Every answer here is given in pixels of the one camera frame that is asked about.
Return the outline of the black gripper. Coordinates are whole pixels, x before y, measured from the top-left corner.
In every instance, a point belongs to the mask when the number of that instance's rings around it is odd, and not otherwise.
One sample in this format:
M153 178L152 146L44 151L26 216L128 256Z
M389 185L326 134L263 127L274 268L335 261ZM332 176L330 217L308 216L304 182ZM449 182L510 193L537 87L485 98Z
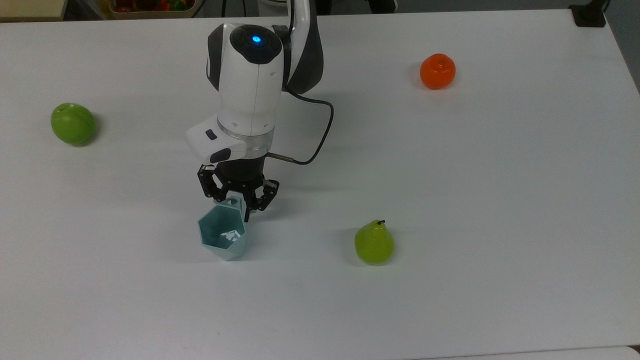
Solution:
M217 166L202 164L198 180L206 198L220 203L230 191L243 194L246 205L244 222L250 214L265 210L279 191L280 182L265 179L265 157L220 162Z

